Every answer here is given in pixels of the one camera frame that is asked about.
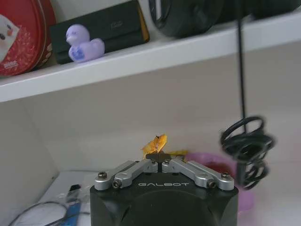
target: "white shelf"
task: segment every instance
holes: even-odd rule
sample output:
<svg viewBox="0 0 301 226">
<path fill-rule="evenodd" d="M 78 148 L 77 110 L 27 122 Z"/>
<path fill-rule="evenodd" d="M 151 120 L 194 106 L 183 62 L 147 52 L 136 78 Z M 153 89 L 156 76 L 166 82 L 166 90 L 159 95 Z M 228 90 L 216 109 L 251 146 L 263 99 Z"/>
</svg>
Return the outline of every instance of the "white shelf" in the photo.
<svg viewBox="0 0 301 226">
<path fill-rule="evenodd" d="M 301 41 L 300 22 L 301 12 L 294 12 L 246 23 L 245 50 Z M 112 52 L 83 64 L 56 65 L 2 79 L 0 102 L 218 58 L 236 51 L 233 23 L 213 28 L 205 35 L 181 40 L 152 39 L 147 44 Z"/>
</svg>

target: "black wallet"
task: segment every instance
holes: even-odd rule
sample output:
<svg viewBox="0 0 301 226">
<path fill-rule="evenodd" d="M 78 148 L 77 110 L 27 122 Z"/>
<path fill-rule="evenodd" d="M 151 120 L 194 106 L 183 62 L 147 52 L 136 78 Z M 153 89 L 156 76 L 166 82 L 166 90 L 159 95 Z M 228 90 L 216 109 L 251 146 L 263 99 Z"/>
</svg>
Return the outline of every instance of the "black wallet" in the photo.
<svg viewBox="0 0 301 226">
<path fill-rule="evenodd" d="M 91 40 L 102 39 L 106 53 L 143 44 L 150 39 L 139 2 L 131 0 L 51 26 L 52 48 L 59 64 L 72 61 L 68 56 L 70 45 L 66 42 L 66 32 L 73 24 L 84 25 Z"/>
</svg>

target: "coiled black cable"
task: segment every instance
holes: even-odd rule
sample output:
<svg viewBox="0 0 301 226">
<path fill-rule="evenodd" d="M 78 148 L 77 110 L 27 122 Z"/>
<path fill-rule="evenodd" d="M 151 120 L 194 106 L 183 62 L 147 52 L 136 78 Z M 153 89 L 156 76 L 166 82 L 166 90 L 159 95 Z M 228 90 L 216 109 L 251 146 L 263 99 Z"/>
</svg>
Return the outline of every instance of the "coiled black cable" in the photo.
<svg viewBox="0 0 301 226">
<path fill-rule="evenodd" d="M 235 130 L 253 121 L 260 123 L 257 129 L 232 136 Z M 275 140 L 264 133 L 264 124 L 260 116 L 248 117 L 229 127 L 221 136 L 222 149 L 238 162 L 236 181 L 245 190 L 255 187 L 269 173 L 263 159 L 275 146 Z"/>
</svg>

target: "white wall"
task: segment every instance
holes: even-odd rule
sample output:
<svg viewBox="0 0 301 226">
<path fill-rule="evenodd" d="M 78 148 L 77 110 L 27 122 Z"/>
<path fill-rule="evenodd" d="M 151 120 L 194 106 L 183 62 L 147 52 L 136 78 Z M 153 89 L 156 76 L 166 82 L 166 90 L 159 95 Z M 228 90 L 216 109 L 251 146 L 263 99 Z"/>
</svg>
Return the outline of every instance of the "white wall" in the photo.
<svg viewBox="0 0 301 226">
<path fill-rule="evenodd" d="M 0 128 L 0 225 L 7 225 L 43 195 L 57 169 L 18 101 L 0 104 Z"/>
<path fill-rule="evenodd" d="M 301 43 L 248 53 L 248 110 L 278 138 L 270 162 L 300 161 Z M 239 118 L 236 56 L 101 82 L 23 100 L 60 170 L 111 168 L 140 159 L 155 135 L 166 150 L 219 153 Z"/>
</svg>

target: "black cable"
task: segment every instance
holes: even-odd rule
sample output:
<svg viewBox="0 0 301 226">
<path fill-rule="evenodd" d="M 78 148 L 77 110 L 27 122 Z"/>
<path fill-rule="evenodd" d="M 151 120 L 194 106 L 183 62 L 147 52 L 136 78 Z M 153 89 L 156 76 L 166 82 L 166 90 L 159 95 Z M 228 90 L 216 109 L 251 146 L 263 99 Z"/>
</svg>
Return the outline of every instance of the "black cable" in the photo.
<svg viewBox="0 0 301 226">
<path fill-rule="evenodd" d="M 260 125 L 257 129 L 231 136 L 235 130 L 253 121 L 259 121 Z M 264 119 L 260 116 L 242 119 L 229 127 L 221 136 L 221 145 L 224 152 L 238 162 L 236 179 L 244 189 L 255 187 L 269 173 L 269 168 L 263 159 L 275 146 L 275 140 L 264 134 Z"/>
<path fill-rule="evenodd" d="M 238 59 L 239 59 L 239 86 L 240 86 L 240 103 L 242 119 L 246 118 L 246 97 L 245 97 L 245 68 L 244 68 L 244 54 L 243 54 L 243 38 L 242 38 L 242 5 L 241 0 L 236 0 L 236 14 L 238 26 Z M 246 124 L 243 125 L 244 132 L 247 132 Z"/>
<path fill-rule="evenodd" d="M 242 4 L 236 0 L 236 14 L 238 24 L 238 61 L 239 61 L 239 86 L 242 120 L 238 121 L 221 136 L 221 145 L 224 152 L 231 155 L 237 163 L 236 182 L 245 190 L 255 187 L 261 179 L 269 173 L 267 164 L 263 161 L 268 151 L 274 147 L 275 140 L 264 134 L 264 119 L 259 116 L 246 118 L 246 96 L 245 96 L 245 71 L 242 37 Z M 259 121 L 259 127 L 247 131 L 250 122 Z M 243 127 L 243 133 L 231 136 L 238 128 Z"/>
<path fill-rule="evenodd" d="M 68 209 L 68 207 L 65 205 L 65 204 L 62 204 L 60 202 L 55 202 L 55 201 L 48 201 L 48 202 L 39 202 L 37 204 L 34 204 L 30 207 L 28 207 L 27 209 L 25 209 L 22 213 L 18 214 L 10 223 L 8 226 L 12 226 L 22 215 L 24 215 L 25 213 L 27 213 L 28 211 L 32 210 L 33 208 L 37 207 L 37 206 L 41 206 L 41 205 L 46 205 L 46 204 L 56 204 L 56 205 L 59 205 L 61 207 L 63 207 L 66 211 Z M 45 226 L 51 226 L 51 225 L 54 225 L 54 224 L 57 224 L 57 223 L 61 223 L 61 222 L 64 222 L 65 220 L 69 219 L 69 218 L 72 218 L 74 216 L 77 216 L 77 215 L 80 215 L 80 214 L 90 214 L 89 212 L 79 212 L 77 214 L 73 214 L 73 215 L 70 215 L 70 216 L 64 216 L 63 218 L 61 219 L 58 219 L 54 222 L 51 222 Z"/>
</svg>

